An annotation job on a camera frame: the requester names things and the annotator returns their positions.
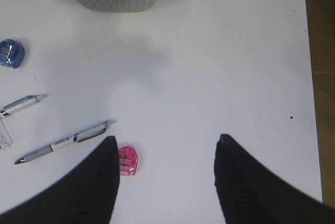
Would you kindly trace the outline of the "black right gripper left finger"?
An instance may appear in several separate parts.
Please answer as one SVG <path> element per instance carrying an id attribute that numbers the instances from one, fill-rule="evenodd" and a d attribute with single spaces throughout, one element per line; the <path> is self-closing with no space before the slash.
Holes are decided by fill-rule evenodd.
<path id="1" fill-rule="evenodd" d="M 114 136 L 52 186 L 1 214 L 1 223 L 110 223 L 120 183 Z"/>

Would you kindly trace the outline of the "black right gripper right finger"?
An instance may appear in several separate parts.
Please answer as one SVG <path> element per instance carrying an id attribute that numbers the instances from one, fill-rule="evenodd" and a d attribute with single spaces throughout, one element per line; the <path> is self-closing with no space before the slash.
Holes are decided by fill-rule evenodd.
<path id="1" fill-rule="evenodd" d="M 267 169 L 228 134 L 214 160 L 215 187 L 226 223 L 334 223 L 334 209 Z"/>

